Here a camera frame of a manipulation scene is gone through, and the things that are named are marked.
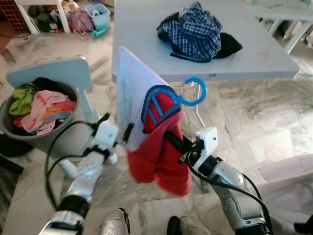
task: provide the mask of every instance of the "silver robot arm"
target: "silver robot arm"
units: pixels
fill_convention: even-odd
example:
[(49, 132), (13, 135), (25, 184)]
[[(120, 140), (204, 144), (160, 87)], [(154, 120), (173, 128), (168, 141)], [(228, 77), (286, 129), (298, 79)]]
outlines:
[[(130, 125), (120, 143), (127, 141), (131, 129)], [(117, 161), (117, 156), (113, 152), (117, 144), (117, 135), (117, 126), (107, 122), (99, 124), (91, 144), (92, 148), (85, 151), (85, 157), (79, 162), (78, 176), (39, 235), (82, 234), (95, 185), (103, 170), (103, 163), (111, 165)], [(100, 235), (128, 234), (128, 216), (123, 209), (107, 214), (101, 226)]]
[(269, 235), (271, 234), (262, 207), (250, 196), (233, 189), (217, 186), (219, 182), (227, 186), (249, 192), (244, 175), (237, 169), (227, 165), (222, 159), (211, 154), (218, 146), (217, 129), (203, 128), (196, 133), (196, 145), (192, 153), (185, 154), (180, 162), (188, 158), (189, 168), (199, 176), (205, 176), (220, 198), (222, 208), (228, 222), (236, 235)]

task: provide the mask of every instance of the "hanger hook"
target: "hanger hook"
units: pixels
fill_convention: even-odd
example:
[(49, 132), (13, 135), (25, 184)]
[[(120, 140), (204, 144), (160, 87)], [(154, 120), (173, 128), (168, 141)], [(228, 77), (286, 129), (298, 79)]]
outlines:
[(198, 83), (201, 88), (202, 88), (202, 94), (201, 94), (201, 97), (198, 99), (198, 100), (195, 100), (195, 101), (187, 101), (184, 99), (184, 97), (182, 95), (179, 96), (179, 101), (184, 104), (184, 105), (187, 105), (187, 106), (195, 106), (197, 104), (200, 104), (202, 101), (204, 101), (204, 99), (206, 98), (206, 95), (207, 95), (207, 87), (206, 87), (206, 84), (204, 83), (204, 81), (201, 79), (201, 78), (198, 78), (198, 77), (190, 77), (188, 78), (186, 81), (185, 81), (185, 84), (188, 84), (190, 82), (196, 82)]

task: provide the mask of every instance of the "laundry basket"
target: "laundry basket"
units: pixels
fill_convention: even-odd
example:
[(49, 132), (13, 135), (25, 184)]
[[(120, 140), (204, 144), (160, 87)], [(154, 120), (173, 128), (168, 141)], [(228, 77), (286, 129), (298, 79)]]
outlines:
[[(66, 95), (70, 100), (76, 101), (76, 107), (73, 113), (65, 120), (60, 126), (52, 130), (51, 132), (42, 136), (30, 136), (17, 134), (15, 126), (13, 124), (14, 117), (9, 114), (9, 109), (12, 103), (15, 101), (13, 96), (10, 96), (3, 104), (0, 109), (0, 130), (2, 130), (8, 137), (25, 141), (32, 146), (47, 153), (53, 139), (69, 124), (82, 120), (84, 121), (83, 109), (81, 106), (81, 99), (77, 90), (70, 84), (56, 81), (59, 87), (66, 91)], [(78, 155), (81, 150), (85, 147), (90, 137), (89, 128), (83, 124), (76, 124), (73, 127), (65, 131), (55, 143), (55, 147), (51, 153), (55, 158), (62, 157), (65, 155)]]
[(102, 3), (87, 5), (85, 9), (91, 16), (97, 31), (110, 27), (110, 12)]

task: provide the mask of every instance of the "white table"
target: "white table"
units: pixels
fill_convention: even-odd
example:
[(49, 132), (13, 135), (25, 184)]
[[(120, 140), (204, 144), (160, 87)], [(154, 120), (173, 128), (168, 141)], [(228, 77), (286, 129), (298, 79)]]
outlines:
[(256, 0), (254, 4), (247, 4), (246, 7), (255, 17), (275, 19), (269, 30), (272, 35), (284, 20), (304, 21), (303, 26), (298, 30), (297, 34), (285, 46), (285, 51), (288, 54), (301, 36), (313, 24), (313, 4), (303, 8), (301, 0)]
[(31, 5), (57, 5), (60, 19), (63, 25), (63, 29), (65, 33), (70, 33), (70, 28), (68, 26), (67, 18), (64, 13), (62, 2), (63, 0), (15, 0), (16, 5), (18, 6), (31, 34), (37, 34), (39, 31), (34, 26), (31, 21), (28, 13), (25, 11), (23, 6), (31, 6)]
[(185, 81), (192, 76), (203, 80), (293, 78), (299, 72), (299, 66), (239, 0), (203, 0), (201, 4), (221, 22), (223, 32), (233, 35), (244, 49), (209, 63), (171, 57), (171, 46), (157, 37), (157, 26), (165, 17), (192, 2), (116, 1), (112, 61), (114, 82), (118, 73), (117, 51), (120, 46), (125, 46), (167, 82)]

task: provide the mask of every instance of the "plaid shirt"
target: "plaid shirt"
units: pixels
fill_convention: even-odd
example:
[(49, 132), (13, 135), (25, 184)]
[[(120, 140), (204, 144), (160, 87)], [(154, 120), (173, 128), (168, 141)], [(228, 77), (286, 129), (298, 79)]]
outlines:
[(192, 3), (179, 14), (179, 21), (161, 24), (171, 41), (187, 56), (211, 59), (221, 49), (221, 23), (203, 11), (199, 2)]

